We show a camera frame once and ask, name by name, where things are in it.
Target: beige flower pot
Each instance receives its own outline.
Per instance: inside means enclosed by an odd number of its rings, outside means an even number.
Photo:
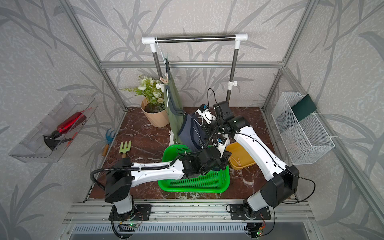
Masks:
[[[149,122],[155,126],[155,127],[165,127],[169,123],[168,114],[167,112],[161,111],[159,113],[148,113],[144,111],[145,106],[148,104],[148,101],[146,98],[141,102],[141,110],[145,114],[145,116],[148,118]]]

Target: leaf pattern wallpaper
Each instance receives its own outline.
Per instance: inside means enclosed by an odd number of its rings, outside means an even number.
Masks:
[[[105,132],[124,110],[57,1],[0,2],[0,239],[54,239],[68,208],[85,199],[103,163]],[[93,96],[95,113],[54,164],[10,157],[68,93]]]
[[[238,61],[281,61],[307,1],[278,0],[71,0],[101,61],[153,61],[143,36],[248,33]],[[233,42],[161,44],[162,60],[232,61]],[[226,95],[230,68],[171,69],[185,106],[206,102],[208,88],[220,99]],[[277,69],[237,68],[237,89],[231,106],[263,105]],[[137,86],[137,76],[157,77],[156,69],[108,69],[117,88]],[[120,91],[126,106],[139,106],[142,97]]]
[[[384,1],[319,1],[288,68],[384,197]],[[266,112],[282,91],[282,78]],[[270,118],[279,150],[289,158]],[[384,239],[383,226],[331,151],[298,167],[316,182],[310,206],[325,239]],[[313,185],[299,181],[299,195]]]

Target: red spray bottle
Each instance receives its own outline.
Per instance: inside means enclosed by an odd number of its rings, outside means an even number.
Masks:
[[[56,140],[56,138],[61,137],[63,134],[66,134],[71,127],[77,127],[78,125],[85,122],[87,117],[82,114],[82,112],[75,112],[72,116],[67,118],[64,122],[60,123],[56,130],[51,133],[49,136],[44,136],[44,142],[45,144],[51,149],[54,150],[56,146],[59,144],[60,140]],[[61,141],[68,142],[73,140],[72,138],[66,138]]]

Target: green cloth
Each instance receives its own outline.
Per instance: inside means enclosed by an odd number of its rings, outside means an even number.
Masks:
[[[298,103],[291,107],[293,114],[296,116],[297,121],[301,121],[311,113],[316,111],[317,107],[311,99],[309,94],[305,95]]]
[[[175,86],[175,82],[170,73],[169,62],[166,61],[166,71],[168,72],[168,82],[164,83],[164,102],[166,105],[166,111],[169,118],[170,129],[174,134],[174,143],[183,144],[179,138],[179,131],[184,122],[184,110],[183,104],[180,100],[179,92]]]

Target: clothes rack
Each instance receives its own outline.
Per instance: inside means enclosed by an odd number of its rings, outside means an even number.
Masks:
[[[188,43],[188,42],[202,42],[202,41],[235,41],[235,49],[233,52],[231,74],[229,76],[228,88],[227,88],[227,98],[226,101],[229,103],[231,97],[231,90],[233,86],[237,86],[237,82],[233,81],[233,76],[235,74],[237,55],[240,47],[241,41],[246,41],[248,39],[248,34],[246,33],[236,33],[232,35],[210,35],[210,36],[172,36],[172,37],[142,37],[141,42],[143,44],[149,44],[155,60],[155,65],[157,69],[157,74],[159,78],[162,78],[161,68],[159,58],[157,56],[156,44],[160,43]]]

